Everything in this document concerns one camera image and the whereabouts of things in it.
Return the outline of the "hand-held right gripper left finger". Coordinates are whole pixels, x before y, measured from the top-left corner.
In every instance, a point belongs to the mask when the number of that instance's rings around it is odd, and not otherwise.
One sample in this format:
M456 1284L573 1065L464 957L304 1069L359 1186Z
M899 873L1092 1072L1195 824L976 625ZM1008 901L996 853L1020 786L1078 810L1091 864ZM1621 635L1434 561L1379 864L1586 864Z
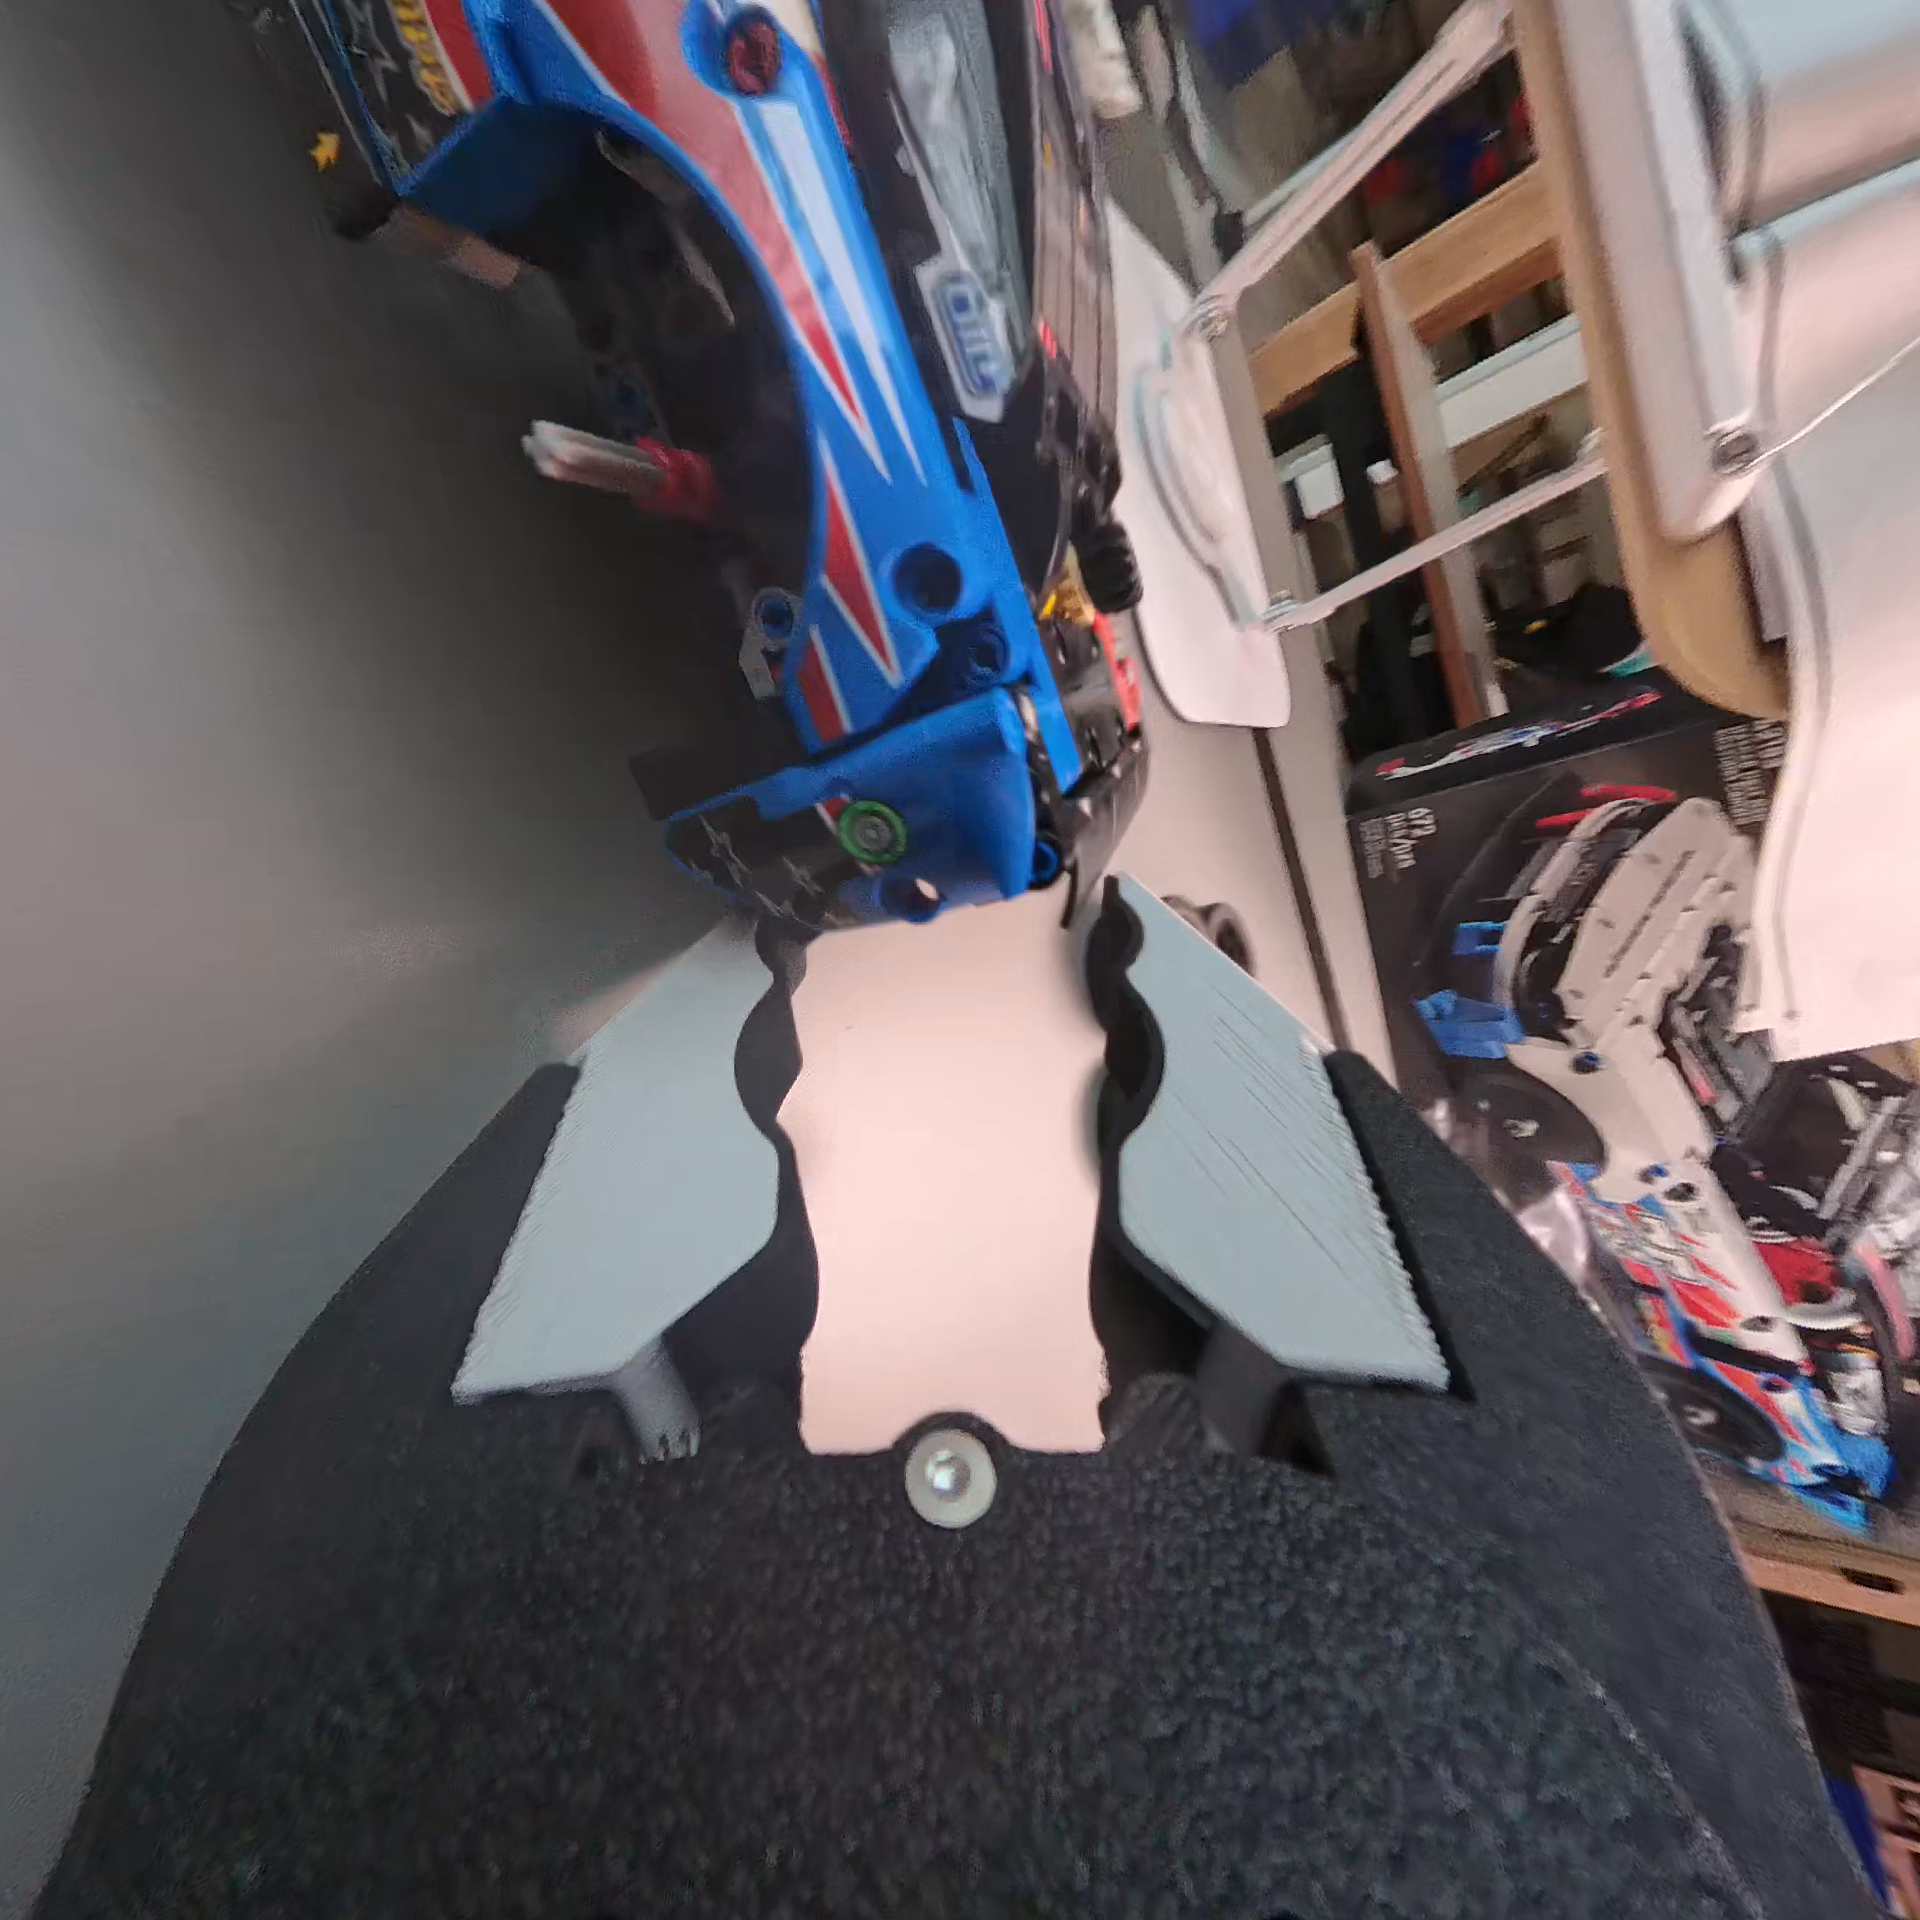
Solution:
M804 948L724 920L572 1058L452 1398L612 1398L642 1456L692 1456L767 1392L796 1422L820 1260L782 1109Z

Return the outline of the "instruction booklet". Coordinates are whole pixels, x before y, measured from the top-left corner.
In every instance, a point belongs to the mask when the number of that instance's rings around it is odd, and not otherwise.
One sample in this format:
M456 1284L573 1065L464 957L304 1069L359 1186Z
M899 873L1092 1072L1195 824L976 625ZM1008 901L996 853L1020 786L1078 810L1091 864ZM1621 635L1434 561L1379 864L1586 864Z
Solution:
M1916 1041L1917 6L1615 20L1659 521L1734 528L1787 652L1746 1020L1792 1058Z

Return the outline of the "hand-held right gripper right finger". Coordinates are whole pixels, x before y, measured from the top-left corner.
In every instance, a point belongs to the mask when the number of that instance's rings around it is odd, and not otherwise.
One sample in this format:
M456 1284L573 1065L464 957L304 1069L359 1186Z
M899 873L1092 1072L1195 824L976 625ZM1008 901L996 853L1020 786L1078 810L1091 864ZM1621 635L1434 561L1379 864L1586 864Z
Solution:
M1106 1037L1100 1229L1207 1330L1285 1373L1444 1392L1442 1341L1327 1054L1254 974L1136 878L1086 944Z

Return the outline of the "black toy set box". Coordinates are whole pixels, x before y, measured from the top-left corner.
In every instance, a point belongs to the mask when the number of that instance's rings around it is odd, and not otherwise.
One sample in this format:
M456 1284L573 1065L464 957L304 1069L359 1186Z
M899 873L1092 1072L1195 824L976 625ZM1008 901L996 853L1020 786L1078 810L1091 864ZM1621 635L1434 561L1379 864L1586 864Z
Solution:
M1916 1515L1916 1084L1741 1014L1784 730L1644 677L1383 755L1348 826L1398 1086L1691 1446Z

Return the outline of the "grey desk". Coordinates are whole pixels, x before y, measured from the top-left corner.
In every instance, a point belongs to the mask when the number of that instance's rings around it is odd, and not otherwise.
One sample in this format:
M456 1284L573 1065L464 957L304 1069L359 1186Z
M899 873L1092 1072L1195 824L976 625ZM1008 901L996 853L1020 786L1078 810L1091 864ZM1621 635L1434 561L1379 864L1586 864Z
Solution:
M1123 388L1128 349L1194 302L1120 213L1111 240ZM1256 508L1279 521L1256 440L1236 421L1254 537ZM1120 418L1120 497L1128 441ZM1144 517L1123 499L1120 515L1142 566ZM1286 723L1238 726L1183 718L1140 616L1136 625L1148 778L1106 875L1166 899L1320 1048L1356 1042L1386 1065L1312 632L1278 638ZM1131 1266L1096 1220L1106 1037L1084 976L1095 891L1088 883L1070 922L1060 885L810 948L804 1068L782 1121L820 1252L820 1313L802 1357L802 1432L818 1452L872 1452L949 1412L1023 1450L1096 1444L1120 1336L1096 1330L1091 1268L1095 1256ZM1236 1450L1256 1444L1251 1422L1264 1394L1302 1378L1228 1329L1205 1333L1199 1373Z

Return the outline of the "blue white toy race car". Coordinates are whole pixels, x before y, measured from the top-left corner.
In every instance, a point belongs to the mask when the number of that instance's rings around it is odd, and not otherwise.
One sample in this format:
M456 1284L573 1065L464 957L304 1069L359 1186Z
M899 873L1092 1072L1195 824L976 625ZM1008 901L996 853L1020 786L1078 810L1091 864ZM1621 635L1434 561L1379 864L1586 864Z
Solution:
M701 454L668 853L802 932L1106 869L1144 789L1117 329L1064 5L248 5L330 226L550 283L612 441Z

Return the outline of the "wooden table frame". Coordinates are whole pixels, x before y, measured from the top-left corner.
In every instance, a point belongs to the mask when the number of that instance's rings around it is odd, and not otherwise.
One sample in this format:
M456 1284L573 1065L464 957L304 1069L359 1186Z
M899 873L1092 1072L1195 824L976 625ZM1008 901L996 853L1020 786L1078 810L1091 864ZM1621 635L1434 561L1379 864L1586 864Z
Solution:
M1390 251L1365 238L1344 282L1251 349L1302 594L1404 557L1595 449L1589 360L1544 179L1523 165ZM1350 760L1463 730L1575 677L1554 613L1615 586L1600 482L1334 608L1312 629Z

